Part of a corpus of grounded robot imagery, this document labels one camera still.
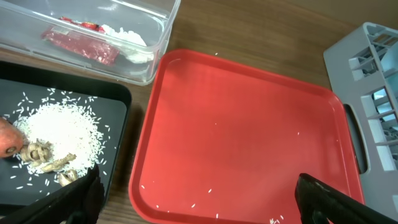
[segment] transparent plastic box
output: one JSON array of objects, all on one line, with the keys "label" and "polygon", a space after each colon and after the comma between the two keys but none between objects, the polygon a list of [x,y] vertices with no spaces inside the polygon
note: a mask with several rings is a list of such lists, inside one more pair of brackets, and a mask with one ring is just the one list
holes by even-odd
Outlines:
[{"label": "transparent plastic box", "polygon": [[[0,0],[0,47],[147,85],[154,79],[166,51],[179,5],[180,0]],[[142,37],[146,46],[60,20],[61,17],[106,24],[116,31],[131,30]],[[49,33],[63,38],[56,40],[60,45],[48,38]],[[113,61],[104,63],[101,60],[111,55],[109,50]]]}]

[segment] orange vegetable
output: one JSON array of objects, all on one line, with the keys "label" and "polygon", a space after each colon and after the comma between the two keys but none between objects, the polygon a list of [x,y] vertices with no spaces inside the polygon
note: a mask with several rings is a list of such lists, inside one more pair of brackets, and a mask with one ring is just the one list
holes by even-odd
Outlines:
[{"label": "orange vegetable", "polygon": [[23,145],[22,133],[5,119],[0,118],[0,158],[14,155]]}]

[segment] black tray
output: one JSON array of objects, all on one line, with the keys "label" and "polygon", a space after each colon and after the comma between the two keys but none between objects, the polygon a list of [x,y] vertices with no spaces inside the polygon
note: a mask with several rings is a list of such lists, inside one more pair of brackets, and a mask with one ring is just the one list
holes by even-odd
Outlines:
[{"label": "black tray", "polygon": [[[55,101],[65,98],[61,91],[72,91],[68,94],[70,98],[79,98],[78,105],[85,105],[88,96],[97,96],[94,102],[88,102],[87,105],[93,109],[99,121],[98,129],[104,133],[104,140],[108,140],[103,149],[104,154],[100,154],[98,159],[107,160],[105,165],[99,164],[101,181],[105,188],[105,197],[108,199],[109,188],[115,168],[116,159],[119,152],[121,140],[126,128],[127,117],[131,105],[130,91],[119,84],[95,80],[92,78],[78,77],[64,73],[51,72],[38,68],[26,67],[12,63],[0,62],[0,116],[4,114],[11,115],[7,118],[14,122],[19,113],[12,112],[19,109],[17,104],[24,98],[22,92],[25,92],[33,103],[27,103],[30,110],[38,108],[42,104],[42,98],[49,95],[48,88],[56,88],[55,93],[50,96]],[[48,192],[52,193],[61,188],[61,185],[54,182],[55,173],[40,174],[39,177],[30,175],[26,166],[22,168],[12,168],[18,166],[19,160],[16,157],[0,159],[0,215],[7,215],[23,206],[30,205],[36,200],[43,198]],[[45,185],[45,180],[50,181],[50,185]]]}]

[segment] wooden table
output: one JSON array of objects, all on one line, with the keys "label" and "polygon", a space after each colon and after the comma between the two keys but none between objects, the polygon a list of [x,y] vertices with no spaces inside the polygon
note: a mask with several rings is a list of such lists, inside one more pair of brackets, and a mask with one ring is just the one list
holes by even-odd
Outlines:
[{"label": "wooden table", "polygon": [[[323,51],[355,27],[278,0],[182,0],[169,50],[184,48],[217,54],[330,88]],[[7,50],[0,50],[0,60],[92,76]],[[132,208],[127,186],[152,85],[123,84],[131,91],[132,111],[109,201],[98,223],[146,223]]]}]

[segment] gray crate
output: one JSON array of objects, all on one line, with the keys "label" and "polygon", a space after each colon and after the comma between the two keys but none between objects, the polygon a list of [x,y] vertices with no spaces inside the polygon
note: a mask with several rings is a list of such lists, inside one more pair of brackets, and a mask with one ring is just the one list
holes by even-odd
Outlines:
[{"label": "gray crate", "polygon": [[324,53],[332,89],[351,108],[351,125],[358,127],[351,127],[351,133],[366,205],[395,220],[398,220],[397,41],[398,31],[367,22]]}]

